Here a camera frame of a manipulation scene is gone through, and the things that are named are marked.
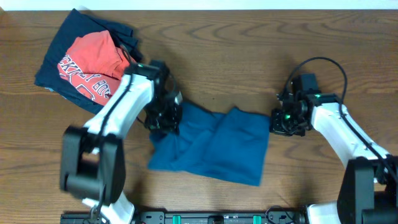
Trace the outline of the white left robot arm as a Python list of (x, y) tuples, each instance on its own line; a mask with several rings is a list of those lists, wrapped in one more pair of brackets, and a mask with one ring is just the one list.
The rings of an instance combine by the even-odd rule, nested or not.
[(89, 206), (65, 212), (61, 223), (135, 223), (135, 206), (123, 192), (126, 164), (123, 140), (141, 111), (144, 127), (155, 134), (179, 133), (182, 94), (167, 90), (173, 80), (161, 60), (131, 63), (114, 96), (81, 128), (69, 126), (62, 141), (60, 189)]

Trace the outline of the blue polo shirt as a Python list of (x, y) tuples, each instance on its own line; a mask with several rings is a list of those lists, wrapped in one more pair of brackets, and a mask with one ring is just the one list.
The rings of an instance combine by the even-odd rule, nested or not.
[(268, 116), (237, 107), (227, 113), (211, 112), (193, 103), (183, 103), (182, 112), (178, 134), (151, 134), (154, 153), (148, 169), (261, 184)]

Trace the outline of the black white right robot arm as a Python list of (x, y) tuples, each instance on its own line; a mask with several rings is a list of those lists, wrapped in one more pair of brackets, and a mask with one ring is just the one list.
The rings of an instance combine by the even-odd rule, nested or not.
[(397, 157), (375, 143), (336, 94), (279, 94), (270, 131), (304, 136), (318, 131), (345, 167), (334, 202), (306, 206), (297, 223), (397, 223)]

